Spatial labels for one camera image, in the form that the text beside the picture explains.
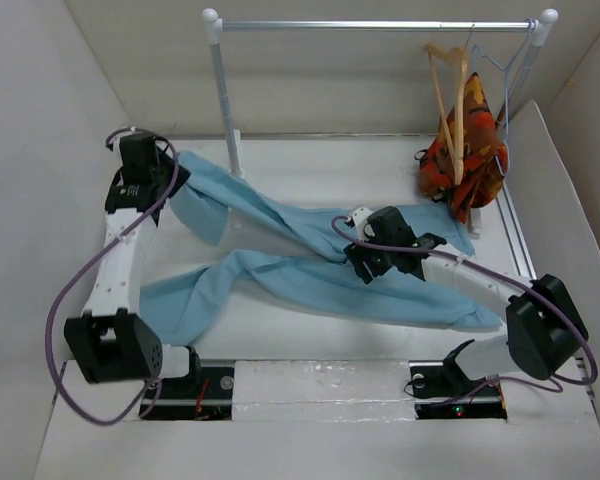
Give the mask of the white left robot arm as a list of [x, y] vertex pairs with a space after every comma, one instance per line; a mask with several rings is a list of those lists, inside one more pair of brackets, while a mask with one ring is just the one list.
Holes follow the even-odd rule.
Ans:
[[188, 175], [174, 176], [174, 160], [160, 149], [121, 159], [105, 200], [105, 243], [116, 244], [99, 261], [82, 313], [66, 320], [64, 337], [90, 384], [166, 378], [176, 393], [192, 396], [203, 382], [194, 352], [162, 343], [140, 315], [142, 270], [162, 208], [146, 213]]

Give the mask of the light blue trousers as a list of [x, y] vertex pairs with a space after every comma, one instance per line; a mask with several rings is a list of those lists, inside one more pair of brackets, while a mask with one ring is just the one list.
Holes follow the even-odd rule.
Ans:
[[412, 275], [390, 270], [364, 284], [346, 261], [346, 241], [331, 227], [340, 209], [279, 203], [191, 151], [180, 152], [179, 162], [190, 176], [171, 198], [171, 208], [202, 241], [219, 245], [230, 213], [236, 212], [263, 227], [267, 239], [280, 234], [315, 255], [234, 249], [209, 266], [143, 287], [140, 316], [163, 342], [184, 346], [199, 338], [219, 316], [237, 280], [252, 281], [294, 306], [373, 323], [478, 331], [499, 327], [500, 318], [486, 306]]

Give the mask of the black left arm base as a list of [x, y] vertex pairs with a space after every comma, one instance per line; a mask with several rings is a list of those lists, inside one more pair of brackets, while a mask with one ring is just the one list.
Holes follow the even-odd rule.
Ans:
[[234, 363], [203, 364], [198, 373], [167, 378], [157, 390], [145, 393], [139, 406], [141, 420], [225, 421], [232, 419]]

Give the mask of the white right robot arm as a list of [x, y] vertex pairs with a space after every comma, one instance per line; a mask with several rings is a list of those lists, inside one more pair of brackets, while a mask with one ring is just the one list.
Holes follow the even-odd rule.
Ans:
[[515, 371], [536, 380], [560, 381], [559, 370], [577, 352], [590, 364], [580, 384], [597, 379], [588, 331], [559, 278], [494, 271], [439, 235], [415, 234], [393, 206], [376, 211], [361, 207], [334, 218], [331, 226], [348, 240], [345, 255], [365, 283], [396, 269], [470, 298], [505, 324], [505, 333], [468, 340], [443, 359], [442, 381], [451, 392], [463, 394], [477, 382], [495, 382]]

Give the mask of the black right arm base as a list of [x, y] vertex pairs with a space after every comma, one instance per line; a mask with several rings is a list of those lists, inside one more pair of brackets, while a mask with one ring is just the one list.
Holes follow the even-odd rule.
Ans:
[[485, 380], [468, 380], [438, 363], [411, 364], [403, 392], [414, 400], [417, 420], [506, 420], [501, 390]]

